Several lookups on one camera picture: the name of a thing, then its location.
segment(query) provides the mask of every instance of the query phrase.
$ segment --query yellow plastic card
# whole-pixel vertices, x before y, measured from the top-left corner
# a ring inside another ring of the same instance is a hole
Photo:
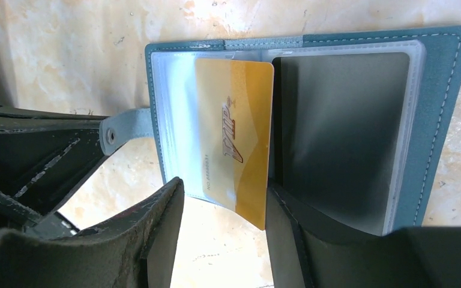
[[[265,228],[273,66],[195,63],[204,195]]]

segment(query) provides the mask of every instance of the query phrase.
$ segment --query blue leather wallet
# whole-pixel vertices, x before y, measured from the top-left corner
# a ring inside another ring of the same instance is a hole
[[[184,177],[170,168],[168,151],[184,139],[169,131],[169,113],[197,109],[175,108],[193,93],[194,59],[267,61],[275,67],[270,176],[372,234],[421,224],[460,88],[461,26],[160,43],[145,54],[164,182]]]

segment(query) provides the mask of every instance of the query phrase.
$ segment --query card holder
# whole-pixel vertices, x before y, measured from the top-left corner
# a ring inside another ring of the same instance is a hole
[[[180,176],[188,195],[215,203],[199,189],[202,169],[191,153],[199,146],[195,59],[272,62],[274,103],[282,104],[274,111],[270,176],[368,233],[421,224],[460,86],[461,26],[150,44],[146,55],[164,181]],[[367,161],[376,167],[364,167]]]

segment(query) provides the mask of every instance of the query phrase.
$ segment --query white stitching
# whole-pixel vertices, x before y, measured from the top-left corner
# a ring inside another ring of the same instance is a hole
[[[451,83],[451,78],[453,77],[453,73],[455,71],[455,66],[457,64],[457,57],[459,56],[459,50],[460,50],[460,44],[461,44],[461,41],[460,41],[460,37],[455,34],[455,33],[435,33],[435,34],[421,34],[421,35],[403,35],[403,36],[385,36],[385,37],[367,37],[367,38],[351,38],[351,39],[335,39],[335,40],[314,40],[314,41],[287,41],[287,42],[269,42],[269,43],[255,43],[255,44],[224,44],[224,45],[212,45],[211,47],[246,47],[246,46],[259,46],[259,45],[272,45],[272,44],[275,44],[275,45],[278,45],[278,44],[300,44],[300,43],[327,43],[327,42],[338,42],[338,41],[356,41],[356,40],[371,40],[371,39],[389,39],[389,38],[407,38],[407,37],[426,37],[426,36],[456,36],[459,43],[457,45],[457,51],[455,52],[455,58],[453,60],[453,66],[451,68],[451,73],[450,73],[450,77],[448,78],[448,86],[446,87],[446,92],[444,94],[444,99],[442,101],[442,104],[441,104],[441,112],[439,113],[439,119],[438,119],[438,122],[437,122],[437,127],[436,127],[436,131],[434,133],[434,137],[432,139],[432,146],[430,148],[430,154],[429,154],[429,159],[427,161],[427,168],[425,168],[425,174],[423,176],[423,183],[421,185],[421,192],[420,192],[420,198],[418,200],[418,205],[416,207],[416,211],[415,211],[415,214],[414,214],[414,221],[412,222],[412,225],[415,226],[416,225],[416,220],[417,220],[417,217],[418,217],[418,212],[420,210],[420,205],[421,205],[421,200],[423,198],[423,193],[425,191],[425,184],[426,184],[426,181],[427,181],[427,175],[429,173],[429,168],[430,168],[430,164],[432,163],[432,155],[433,155],[433,152],[434,152],[434,143],[436,141],[436,138],[437,138],[437,135],[439,133],[439,128],[441,127],[441,120],[442,120],[442,114],[444,113],[444,105],[446,104],[446,100],[448,99],[448,91],[450,90],[450,83]],[[175,50],[175,49],[187,49],[189,48],[189,46],[185,46],[185,47],[165,47],[165,48],[158,48],[158,49],[155,49],[155,50]],[[153,52],[154,50],[150,51],[149,52],[149,55],[148,55],[148,63],[149,63],[149,81],[150,83],[152,83],[152,68],[151,68],[151,53]],[[154,86],[151,84],[151,92],[154,94]],[[155,109],[155,101],[153,100],[151,102],[151,106],[153,109]],[[158,131],[158,125],[155,126],[156,128],[156,132],[157,134],[159,135],[159,131]],[[162,159],[162,154],[161,154],[161,147],[159,147],[158,149],[158,153],[160,154],[160,159]]]

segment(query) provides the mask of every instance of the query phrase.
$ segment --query beige marble countertop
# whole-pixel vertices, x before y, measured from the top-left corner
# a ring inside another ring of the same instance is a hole
[[[114,115],[148,106],[151,42],[461,25],[461,1],[0,0],[0,100]],[[110,157],[61,209],[84,228],[161,187],[151,139]],[[461,226],[461,89],[424,225]],[[187,199],[172,287],[272,287],[264,232]]]

